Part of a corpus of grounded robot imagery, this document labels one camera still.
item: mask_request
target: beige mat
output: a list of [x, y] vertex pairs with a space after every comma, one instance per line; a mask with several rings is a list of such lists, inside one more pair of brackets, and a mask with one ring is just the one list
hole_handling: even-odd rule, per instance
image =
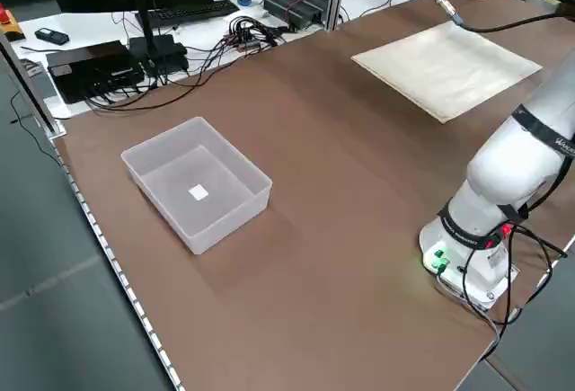
[[445, 123], [541, 67], [452, 22], [353, 60]]

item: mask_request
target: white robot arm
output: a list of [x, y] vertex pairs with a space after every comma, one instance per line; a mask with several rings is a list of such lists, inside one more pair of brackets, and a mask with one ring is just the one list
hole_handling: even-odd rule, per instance
[[[575, 55], [530, 100], [509, 116], [467, 166], [467, 180], [438, 216], [420, 232], [425, 267], [474, 304], [487, 309], [508, 286], [508, 252], [501, 237], [477, 249], [508, 220], [501, 206], [520, 209], [553, 180], [564, 159], [575, 156]], [[502, 228], [502, 235], [509, 228]], [[514, 269], [511, 279], [517, 275]]]

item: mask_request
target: black box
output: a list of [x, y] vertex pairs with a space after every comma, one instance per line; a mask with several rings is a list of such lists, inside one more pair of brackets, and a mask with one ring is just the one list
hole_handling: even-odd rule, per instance
[[46, 56], [48, 71], [66, 103], [134, 86], [144, 80], [136, 59], [119, 40]]

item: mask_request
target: table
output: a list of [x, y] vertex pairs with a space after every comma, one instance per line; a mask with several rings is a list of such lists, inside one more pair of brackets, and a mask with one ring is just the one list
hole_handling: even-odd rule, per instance
[[[475, 26], [537, 14], [518, 0], [451, 1]], [[188, 389], [453, 389], [488, 346], [487, 325], [421, 266], [417, 234], [477, 148], [575, 46], [575, 25], [489, 35], [544, 69], [440, 125], [350, 57], [445, 20], [432, 0], [412, 1], [248, 58], [160, 110], [66, 122], [56, 147]], [[166, 86], [138, 104], [180, 92]], [[119, 157], [194, 116], [274, 181], [269, 208], [201, 256]], [[530, 225], [566, 245], [573, 204], [572, 174]], [[535, 252], [517, 240], [519, 300], [544, 273]]]
[[[265, 17], [265, 11], [261, 6], [261, 1], [262, 0], [253, 0], [252, 6], [248, 8], [241, 7], [240, 13], [247, 14], [266, 23], [267, 25], [284, 25], [282, 21], [276, 18]], [[403, 3], [405, 1], [408, 0], [394, 0], [394, 4]], [[367, 9], [381, 6], [384, 2], [385, 0], [343, 0], [342, 6], [349, 14], [350, 19], [353, 19], [360, 16]], [[122, 43], [126, 44], [127, 35], [129, 37], [141, 35], [133, 13], [126, 13], [126, 18], [129, 20], [129, 22], [126, 23], [126, 30], [124, 30], [121, 23], [115, 24], [112, 21], [112, 18], [115, 22], [118, 22], [122, 18], [122, 13], [62, 13], [46, 18], [22, 22], [20, 25], [27, 36], [27, 39], [25, 41], [15, 42], [13, 47], [19, 58], [28, 58], [46, 66], [46, 54], [33, 53], [21, 48], [22, 45], [34, 49], [54, 48], [54, 46], [51, 46], [42, 40], [37, 40], [34, 36], [34, 32], [42, 27], [62, 31], [69, 35], [70, 42], [62, 46], [62, 49], [81, 48], [111, 40], [120, 40]], [[205, 22], [182, 25], [182, 27], [173, 33], [174, 39], [186, 46], [200, 49], [211, 49], [226, 33], [229, 21], [229, 19], [216, 18]], [[297, 34], [288, 34], [285, 38], [286, 40], [299, 39], [320, 29], [321, 28], [319, 26], [314, 26], [307, 31], [301, 31]], [[206, 57], [206, 53], [190, 49], [188, 57], [194, 59], [190, 62], [190, 71], [193, 71], [201, 66]], [[240, 57], [240, 54], [232, 51], [222, 58], [221, 63], [228, 63], [238, 57]], [[170, 76], [170, 79], [175, 81], [183, 77], [185, 77], [185, 74], [179, 73]], [[63, 103], [60, 96], [48, 99], [47, 105], [52, 114], [59, 118], [69, 118], [78, 113], [90, 110], [84, 102], [66, 105]]]

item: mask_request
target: transparent container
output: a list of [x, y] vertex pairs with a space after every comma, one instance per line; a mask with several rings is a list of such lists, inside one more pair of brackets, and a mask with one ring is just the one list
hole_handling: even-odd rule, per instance
[[268, 206], [271, 179], [201, 117], [121, 157], [136, 184], [195, 254], [206, 252]]

